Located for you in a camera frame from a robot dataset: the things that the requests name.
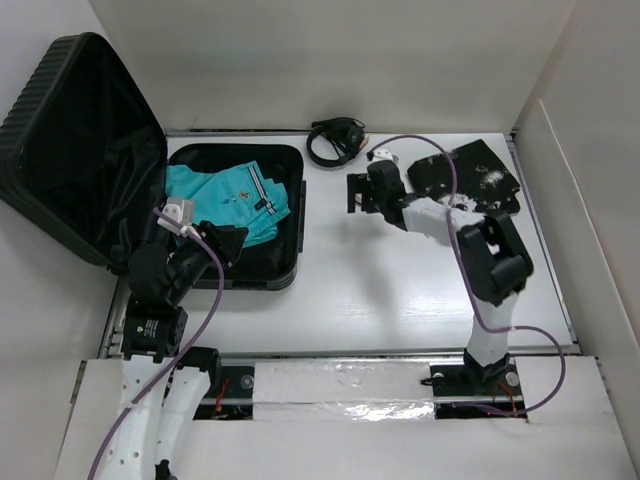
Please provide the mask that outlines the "turquoise shorts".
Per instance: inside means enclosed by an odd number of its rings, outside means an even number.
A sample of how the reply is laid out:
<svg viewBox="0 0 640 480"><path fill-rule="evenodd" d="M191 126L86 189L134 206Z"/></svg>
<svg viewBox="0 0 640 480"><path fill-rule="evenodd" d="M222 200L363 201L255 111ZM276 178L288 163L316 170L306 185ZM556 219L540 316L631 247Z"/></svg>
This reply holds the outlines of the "turquoise shorts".
<svg viewBox="0 0 640 480"><path fill-rule="evenodd" d="M165 191L193 201L197 223L246 228L245 248L274 240L278 223L291 213L285 186L264 177L255 161L217 173L173 165L167 169Z"/></svg>

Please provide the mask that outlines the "black white tie-dye shirt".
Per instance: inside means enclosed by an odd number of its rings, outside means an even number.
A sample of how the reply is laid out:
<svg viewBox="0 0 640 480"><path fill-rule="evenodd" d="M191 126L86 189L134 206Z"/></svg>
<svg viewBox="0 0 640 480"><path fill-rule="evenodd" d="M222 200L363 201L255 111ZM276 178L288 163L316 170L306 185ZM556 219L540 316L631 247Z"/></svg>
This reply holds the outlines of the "black white tie-dye shirt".
<svg viewBox="0 0 640 480"><path fill-rule="evenodd" d="M452 197L456 208L468 212L520 212L520 183L483 140L455 148L449 155L456 170L456 194L451 196L451 167L444 155L438 154L417 160L408 168L407 177L417 195L442 204Z"/></svg>

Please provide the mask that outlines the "black hard-shell suitcase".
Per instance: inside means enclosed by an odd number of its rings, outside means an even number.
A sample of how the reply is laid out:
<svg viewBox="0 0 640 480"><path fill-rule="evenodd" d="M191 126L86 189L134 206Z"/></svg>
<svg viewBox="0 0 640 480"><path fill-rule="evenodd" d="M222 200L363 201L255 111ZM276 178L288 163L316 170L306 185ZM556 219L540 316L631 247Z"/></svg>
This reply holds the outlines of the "black hard-shell suitcase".
<svg viewBox="0 0 640 480"><path fill-rule="evenodd" d="M297 273L306 184L301 152L285 144L194 143L170 152L125 65L101 35L56 39L1 127L1 197L79 258L123 276L159 236L153 208L173 166L215 174L255 164L283 186L288 215L273 240L243 249L233 290L278 291Z"/></svg>

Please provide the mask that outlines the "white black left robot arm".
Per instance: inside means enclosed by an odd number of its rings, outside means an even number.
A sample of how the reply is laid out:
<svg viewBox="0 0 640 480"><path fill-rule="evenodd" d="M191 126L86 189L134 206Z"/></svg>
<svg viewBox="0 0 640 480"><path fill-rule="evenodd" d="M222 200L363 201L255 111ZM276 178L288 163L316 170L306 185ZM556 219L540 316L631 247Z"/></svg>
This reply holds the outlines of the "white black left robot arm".
<svg viewBox="0 0 640 480"><path fill-rule="evenodd" d="M181 241L144 244L129 259L120 404L90 479L173 478L200 402L222 387L218 350L183 338L188 314L181 302L210 266L222 271L238 260L248 231L203 221L177 233Z"/></svg>

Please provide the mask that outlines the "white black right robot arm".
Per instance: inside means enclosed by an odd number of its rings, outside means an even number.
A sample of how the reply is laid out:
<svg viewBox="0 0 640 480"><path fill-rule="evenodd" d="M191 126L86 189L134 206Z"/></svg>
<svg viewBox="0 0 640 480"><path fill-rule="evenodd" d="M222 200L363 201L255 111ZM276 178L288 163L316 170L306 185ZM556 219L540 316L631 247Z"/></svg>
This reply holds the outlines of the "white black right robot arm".
<svg viewBox="0 0 640 480"><path fill-rule="evenodd" d="M489 390L507 368L515 304L534 270L509 214L465 212L409 193L391 160L347 176L347 211L356 210L379 213L387 223L453 250L473 310L462 381L474 393Z"/></svg>

